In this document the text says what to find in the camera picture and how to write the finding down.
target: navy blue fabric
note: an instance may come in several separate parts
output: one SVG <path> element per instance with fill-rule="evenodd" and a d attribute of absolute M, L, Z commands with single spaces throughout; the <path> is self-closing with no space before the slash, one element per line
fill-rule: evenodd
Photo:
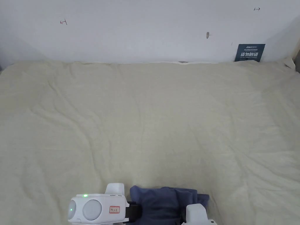
<path fill-rule="evenodd" d="M 133 186 L 130 197 L 143 208 L 142 217 L 131 223 L 134 225 L 174 225 L 187 205 L 200 203 L 206 208 L 209 200 L 208 194 L 198 194 L 197 190 L 171 187 L 155 189 Z"/>

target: pencil mark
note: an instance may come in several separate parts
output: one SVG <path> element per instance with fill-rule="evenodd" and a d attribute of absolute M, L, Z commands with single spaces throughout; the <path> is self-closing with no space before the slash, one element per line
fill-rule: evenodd
<path fill-rule="evenodd" d="M 66 23 L 67 25 L 66 19 L 64 19 L 64 21 L 60 21 L 60 24 L 64 24 L 64 23 Z"/>

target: white sticker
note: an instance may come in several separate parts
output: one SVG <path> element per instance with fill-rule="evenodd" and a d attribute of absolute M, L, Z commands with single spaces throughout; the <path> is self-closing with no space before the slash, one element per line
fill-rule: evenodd
<path fill-rule="evenodd" d="M 120 207 L 119 206 L 109 207 L 109 213 L 120 213 Z"/>

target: wrinkled fabric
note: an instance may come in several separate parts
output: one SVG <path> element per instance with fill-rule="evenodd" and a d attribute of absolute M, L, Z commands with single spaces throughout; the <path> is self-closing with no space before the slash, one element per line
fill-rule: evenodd
<path fill-rule="evenodd" d="M 300 75 L 286 61 L 18 62 L 0 75 L 0 218 L 67 225 L 108 183 L 209 194 L 218 225 L 299 225 Z"/>
<path fill-rule="evenodd" d="M 186 188 L 130 188 L 131 200 L 142 206 L 142 217 L 134 225 L 174 225 L 187 205 L 202 204 L 205 208 L 209 195 Z"/>

